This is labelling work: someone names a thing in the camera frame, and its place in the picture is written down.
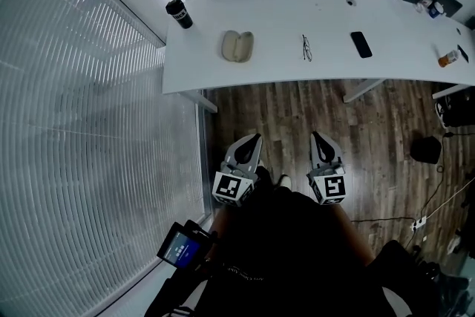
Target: wooden floor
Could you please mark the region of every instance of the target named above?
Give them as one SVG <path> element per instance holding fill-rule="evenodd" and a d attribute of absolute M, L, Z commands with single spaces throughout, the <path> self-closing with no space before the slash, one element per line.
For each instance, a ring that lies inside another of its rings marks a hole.
<path fill-rule="evenodd" d="M 344 93 L 357 84 L 355 80 L 302 81 L 207 91 L 206 96 L 219 109 L 218 114 L 208 114 L 206 121 L 214 169 L 235 140 L 258 132 L 263 136 L 261 158 L 273 178 L 288 174 L 293 190 L 315 199 L 306 174 L 310 170 L 309 136 L 320 131 L 339 142 L 352 175 L 352 190 L 342 204 L 352 220 L 419 216 L 441 179 L 436 166 L 410 157 L 414 137 L 433 135 L 441 139 L 445 132 L 434 112 L 430 96 L 433 84 L 387 80 L 344 104 Z M 457 131 L 475 130 L 452 129 Z M 444 139 L 444 145 L 444 182 L 427 206 L 426 215 L 465 184 L 465 174 L 475 165 L 475 137 Z M 460 258 L 447 255 L 446 250 L 465 219 L 459 207 L 463 194 L 430 218 L 410 244 L 420 245 L 426 259 L 439 262 L 452 273 Z M 406 246 L 412 235 L 408 220 L 361 222 L 356 226 L 375 252 L 391 239 Z"/>

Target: small object on desk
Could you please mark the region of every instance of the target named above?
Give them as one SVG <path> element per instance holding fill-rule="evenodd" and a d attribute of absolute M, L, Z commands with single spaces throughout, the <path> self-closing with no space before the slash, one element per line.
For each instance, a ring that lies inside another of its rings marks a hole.
<path fill-rule="evenodd" d="M 309 62 L 312 61 L 312 51 L 310 50 L 310 43 L 307 37 L 305 35 L 302 35 L 304 38 L 304 60 L 305 57 L 309 60 Z"/>
<path fill-rule="evenodd" d="M 432 3 L 433 0 L 419 0 L 416 4 L 417 12 L 421 13 L 423 10 L 427 10 Z"/>
<path fill-rule="evenodd" d="M 251 32 L 239 34 L 235 30 L 228 30 L 224 34 L 221 53 L 231 62 L 249 61 L 254 47 L 254 35 Z"/>
<path fill-rule="evenodd" d="M 362 59 L 367 59 L 373 56 L 373 52 L 371 52 L 370 46 L 366 42 L 362 32 L 352 32 L 350 36 L 355 43 L 356 49 L 358 50 L 358 53 Z"/>
<path fill-rule="evenodd" d="M 445 56 L 439 58 L 439 65 L 441 68 L 445 68 L 447 65 L 458 60 L 460 57 L 460 52 L 458 50 L 452 50 L 447 53 Z"/>
<path fill-rule="evenodd" d="M 442 15 L 444 13 L 444 7 L 438 1 L 432 3 L 429 7 L 429 16 L 432 19 L 435 19 L 438 15 Z"/>
<path fill-rule="evenodd" d="M 188 29 L 193 25 L 193 20 L 191 20 L 191 17 L 181 0 L 169 1 L 165 6 L 165 9 L 167 14 L 173 16 L 173 19 L 175 19 L 182 28 Z"/>

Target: eyeglasses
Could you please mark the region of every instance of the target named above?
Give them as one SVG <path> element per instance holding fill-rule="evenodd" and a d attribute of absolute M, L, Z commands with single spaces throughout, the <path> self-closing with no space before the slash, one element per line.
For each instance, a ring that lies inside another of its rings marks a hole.
<path fill-rule="evenodd" d="M 307 37 L 305 35 L 302 35 L 304 38 L 304 59 L 305 57 L 309 60 L 309 62 L 312 61 L 312 51 L 310 50 L 310 43 Z"/>

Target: vertical blinds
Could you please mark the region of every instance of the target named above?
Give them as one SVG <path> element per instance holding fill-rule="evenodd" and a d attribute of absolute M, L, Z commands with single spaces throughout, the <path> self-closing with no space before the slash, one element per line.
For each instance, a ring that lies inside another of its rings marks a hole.
<path fill-rule="evenodd" d="M 0 0 L 0 315 L 81 316 L 203 216 L 162 46 L 117 0 Z"/>

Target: handheld device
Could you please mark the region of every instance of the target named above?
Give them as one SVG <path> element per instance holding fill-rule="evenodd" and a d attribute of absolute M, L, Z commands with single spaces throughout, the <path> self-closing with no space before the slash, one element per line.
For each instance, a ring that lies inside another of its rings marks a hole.
<path fill-rule="evenodd" d="M 358 50 L 358 53 L 362 59 L 367 59 L 368 57 L 373 56 L 373 52 L 371 52 L 370 46 L 366 42 L 362 32 L 352 32 L 350 36 L 355 43 L 356 49 Z"/>
<path fill-rule="evenodd" d="M 192 220 L 188 220 L 185 226 L 175 222 L 157 256 L 176 268 L 193 271 L 204 262 L 206 254 L 216 242 L 215 235 L 205 232 Z"/>

